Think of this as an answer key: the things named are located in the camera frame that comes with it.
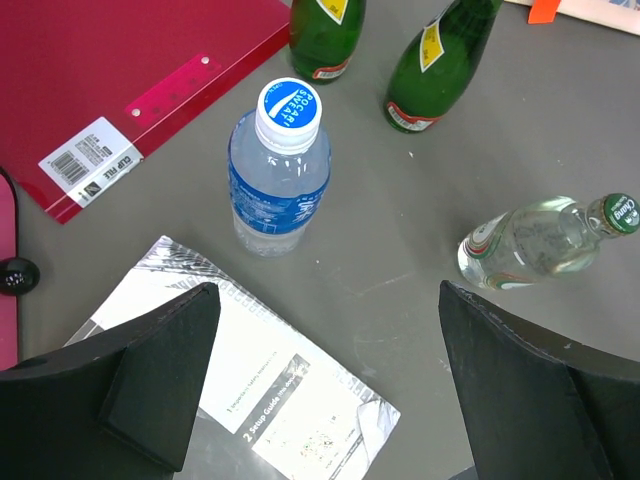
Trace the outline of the green bottle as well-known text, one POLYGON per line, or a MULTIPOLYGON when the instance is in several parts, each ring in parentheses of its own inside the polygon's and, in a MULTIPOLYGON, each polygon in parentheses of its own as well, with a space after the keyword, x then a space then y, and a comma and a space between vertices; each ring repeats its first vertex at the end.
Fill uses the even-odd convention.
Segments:
POLYGON ((295 0, 289 48, 294 70, 306 81, 328 84, 342 76, 359 41, 365 0, 295 0))
POLYGON ((456 0, 410 42, 391 76, 384 115, 397 130, 436 124, 473 79, 502 3, 456 0))

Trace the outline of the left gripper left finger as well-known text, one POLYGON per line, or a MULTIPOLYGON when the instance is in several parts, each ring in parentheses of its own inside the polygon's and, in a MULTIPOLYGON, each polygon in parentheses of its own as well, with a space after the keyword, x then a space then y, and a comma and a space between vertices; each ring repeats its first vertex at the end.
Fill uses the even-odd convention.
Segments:
POLYGON ((184 467, 221 313, 203 283, 1 374, 4 479, 170 479, 184 467))

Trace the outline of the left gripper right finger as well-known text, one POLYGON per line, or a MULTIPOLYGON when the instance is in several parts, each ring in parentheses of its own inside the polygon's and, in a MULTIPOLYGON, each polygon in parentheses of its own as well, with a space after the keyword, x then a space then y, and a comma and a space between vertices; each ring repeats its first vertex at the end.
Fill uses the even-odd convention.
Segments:
POLYGON ((639 364, 443 281, 438 313, 478 479, 636 479, 639 364))

